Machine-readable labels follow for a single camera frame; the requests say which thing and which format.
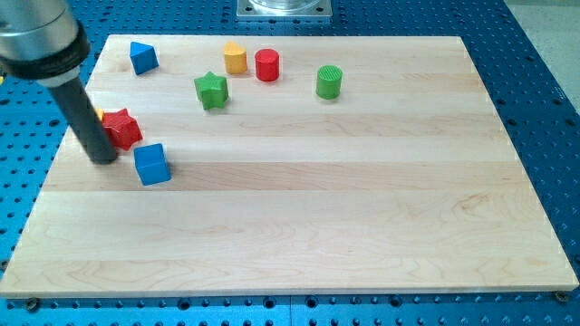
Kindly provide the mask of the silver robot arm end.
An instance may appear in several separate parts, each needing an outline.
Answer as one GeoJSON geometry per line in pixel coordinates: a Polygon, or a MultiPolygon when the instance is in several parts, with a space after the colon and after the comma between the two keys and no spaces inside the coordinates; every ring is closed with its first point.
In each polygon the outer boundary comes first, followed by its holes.
{"type": "Polygon", "coordinates": [[[66,0],[1,0],[1,66],[47,88],[77,78],[90,45],[66,0]]]}

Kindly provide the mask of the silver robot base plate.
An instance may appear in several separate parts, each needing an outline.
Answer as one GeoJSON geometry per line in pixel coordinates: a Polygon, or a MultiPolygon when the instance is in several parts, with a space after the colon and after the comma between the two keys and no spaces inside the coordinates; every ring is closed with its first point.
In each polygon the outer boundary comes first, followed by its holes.
{"type": "Polygon", "coordinates": [[[266,17],[330,17],[331,0],[237,0],[237,16],[266,17]]]}

